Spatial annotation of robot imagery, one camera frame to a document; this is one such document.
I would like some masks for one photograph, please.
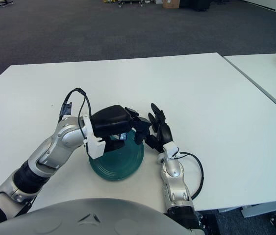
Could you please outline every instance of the table top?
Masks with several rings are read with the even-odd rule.
[[[0,75],[0,184],[54,132],[75,87],[87,92],[93,113],[121,104],[147,117],[152,102],[164,110],[180,150],[196,154],[204,168],[196,210],[276,201],[276,105],[217,53],[10,66]],[[73,115],[82,100],[72,94]],[[156,159],[145,145],[140,168],[109,182],[93,172],[81,147],[45,184],[33,209],[110,197],[164,212]],[[181,162],[193,193],[199,167],[190,157]]]
[[[276,54],[225,56],[276,104]]]

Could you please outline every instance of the black cable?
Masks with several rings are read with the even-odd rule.
[[[179,157],[179,158],[175,158],[175,159],[181,159],[181,158],[184,158],[184,157],[190,155],[190,156],[192,156],[192,157],[197,161],[197,163],[199,164],[200,170],[201,170],[201,181],[200,181],[200,185],[199,185],[197,191],[191,196],[191,199],[193,200],[193,199],[195,199],[195,198],[198,196],[198,194],[201,192],[201,189],[202,189],[202,187],[203,187],[203,182],[204,182],[204,171],[203,171],[203,167],[202,167],[202,164],[201,164],[200,160],[196,157],[196,155],[194,155],[194,154],[192,154],[192,153],[188,153],[188,152],[180,152],[180,154],[185,154],[185,155],[184,155],[184,156],[181,156],[181,157]]]
[[[78,125],[79,125],[80,131],[81,131],[81,134],[82,134],[82,136],[83,136],[83,138],[84,138],[84,139],[85,139],[85,135],[84,135],[84,133],[83,133],[83,130],[82,130],[82,128],[81,128],[81,124],[80,124],[80,113],[81,113],[81,110],[82,110],[82,108],[83,108],[83,105],[84,105],[85,99],[86,99],[86,96],[85,96],[85,97],[84,97],[84,99],[83,99],[83,103],[82,103],[82,105],[81,105],[81,107],[80,107],[79,114],[78,114]]]
[[[83,89],[81,89],[81,88],[75,88],[75,89],[73,89],[72,91],[70,91],[70,92],[67,94],[67,96],[66,96],[66,98],[65,98],[65,100],[64,100],[64,102],[63,102],[63,104],[62,104],[62,107],[63,107],[64,105],[67,104],[68,99],[69,99],[69,97],[71,96],[71,94],[72,94],[73,92],[79,92],[81,95],[83,95],[83,96],[86,98],[87,103],[88,103],[89,116],[90,116],[90,119],[91,119],[91,117],[92,117],[91,105],[90,105],[90,102],[89,102],[89,99],[88,99],[88,97],[87,97],[86,92],[85,92]],[[60,121],[63,119],[63,116],[64,116],[64,115],[59,114],[58,122],[60,122]]]
[[[67,104],[68,99],[70,98],[70,96],[71,96],[71,94],[72,94],[73,92],[79,92],[81,95],[84,96],[83,103],[82,103],[82,105],[81,105],[81,107],[80,107],[79,114],[78,114],[78,125],[79,125],[80,131],[81,131],[81,133],[82,133],[82,136],[83,136],[83,138],[85,139],[85,135],[84,135],[84,133],[83,133],[83,131],[82,131],[81,124],[80,124],[80,113],[81,113],[81,110],[82,110],[82,108],[83,108],[83,105],[84,105],[85,100],[87,101],[87,104],[88,104],[88,110],[89,110],[89,117],[90,117],[90,119],[91,119],[91,117],[92,117],[91,105],[90,105],[90,101],[89,101],[89,99],[88,99],[88,97],[87,97],[86,92],[84,92],[84,90],[81,89],[81,88],[75,88],[75,89],[73,89],[72,91],[70,91],[70,92],[67,94],[67,96],[66,96],[66,98],[65,98],[65,100],[64,100],[64,102],[63,102],[63,104],[62,104],[62,108]],[[60,111],[58,123],[63,119],[63,116],[64,116],[64,115],[62,115],[62,114],[61,114],[61,111]]]

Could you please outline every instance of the robotic hand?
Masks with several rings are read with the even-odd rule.
[[[67,117],[71,114],[71,103],[67,101],[72,92],[79,92],[87,100],[89,116]],[[93,159],[104,152],[123,147],[126,134],[136,130],[135,143],[141,144],[150,134],[151,123],[130,108],[114,105],[91,114],[86,93],[81,88],[72,90],[62,105],[57,128],[32,153],[27,161],[0,186],[0,223],[27,213],[42,186],[69,159],[72,152],[84,145]],[[118,135],[118,140],[110,136]]]
[[[153,103],[151,109],[155,117],[149,113],[149,119],[156,136],[146,136],[145,143],[159,152],[158,163],[162,164],[161,177],[164,183],[163,194],[167,210],[166,215],[187,229],[201,229],[201,223],[195,214],[191,195],[184,182],[184,169],[178,160],[178,158],[184,157],[180,155],[183,153],[179,152],[178,146],[173,141],[171,130],[165,122],[164,112],[159,110]],[[199,161],[198,163],[203,174],[202,165]],[[200,192],[202,184],[203,175],[196,195]]]

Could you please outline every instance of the floor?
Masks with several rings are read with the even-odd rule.
[[[14,0],[0,8],[0,74],[10,65],[206,52],[276,53],[276,13],[243,1],[207,12],[102,0]],[[275,235],[269,214],[211,211],[224,235]]]

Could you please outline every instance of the green plate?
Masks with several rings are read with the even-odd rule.
[[[127,134],[124,147],[104,153],[103,156],[89,161],[92,169],[106,180],[123,180],[133,174],[143,160],[143,143],[136,145],[134,142],[135,132],[131,130]]]

